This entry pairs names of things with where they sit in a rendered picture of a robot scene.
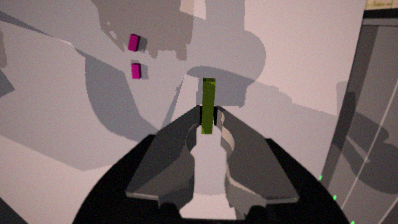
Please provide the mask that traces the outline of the magenta rectangular block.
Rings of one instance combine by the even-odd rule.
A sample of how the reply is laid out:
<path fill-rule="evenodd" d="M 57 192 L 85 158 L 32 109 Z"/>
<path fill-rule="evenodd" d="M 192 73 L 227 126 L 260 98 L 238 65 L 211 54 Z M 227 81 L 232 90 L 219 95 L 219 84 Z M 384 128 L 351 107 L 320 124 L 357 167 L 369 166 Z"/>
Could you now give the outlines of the magenta rectangular block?
<path fill-rule="evenodd" d="M 141 36 L 136 35 L 136 34 L 131 34 L 130 35 L 128 50 L 131 50 L 131 51 L 134 51 L 134 52 L 138 51 L 140 37 Z"/>
<path fill-rule="evenodd" d="M 140 79 L 142 77 L 141 63 L 133 63 L 131 64 L 131 68 L 132 68 L 132 79 Z"/>

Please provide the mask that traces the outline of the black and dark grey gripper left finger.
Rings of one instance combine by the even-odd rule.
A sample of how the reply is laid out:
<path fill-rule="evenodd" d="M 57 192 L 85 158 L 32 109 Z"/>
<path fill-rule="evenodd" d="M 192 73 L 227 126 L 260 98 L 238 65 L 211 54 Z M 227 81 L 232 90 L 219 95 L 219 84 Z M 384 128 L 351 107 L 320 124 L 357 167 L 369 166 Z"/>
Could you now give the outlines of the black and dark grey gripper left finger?
<path fill-rule="evenodd" d="M 72 224 L 128 224 L 159 216 L 160 205 L 178 210 L 194 195 L 197 105 L 155 134 L 149 134 L 94 185 Z"/>

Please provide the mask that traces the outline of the lime green rod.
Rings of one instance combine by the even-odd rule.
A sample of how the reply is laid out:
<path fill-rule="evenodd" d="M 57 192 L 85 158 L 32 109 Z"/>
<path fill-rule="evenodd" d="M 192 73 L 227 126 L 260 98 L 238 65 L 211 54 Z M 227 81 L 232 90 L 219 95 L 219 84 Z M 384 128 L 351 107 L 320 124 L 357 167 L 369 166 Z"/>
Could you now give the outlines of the lime green rod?
<path fill-rule="evenodd" d="M 203 78 L 201 134 L 212 134 L 215 84 L 215 78 Z"/>

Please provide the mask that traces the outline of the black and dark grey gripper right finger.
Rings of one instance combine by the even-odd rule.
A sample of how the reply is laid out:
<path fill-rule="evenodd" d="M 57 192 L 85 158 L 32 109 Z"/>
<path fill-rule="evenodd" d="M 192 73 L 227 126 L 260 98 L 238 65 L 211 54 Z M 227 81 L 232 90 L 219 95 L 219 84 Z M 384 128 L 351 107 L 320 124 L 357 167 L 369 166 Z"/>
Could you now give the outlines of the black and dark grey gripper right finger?
<path fill-rule="evenodd" d="M 326 188 L 271 138 L 220 106 L 214 126 L 226 151 L 225 193 L 236 220 L 261 205 L 268 220 L 287 224 L 350 224 Z M 228 168 L 227 168 L 228 162 Z"/>

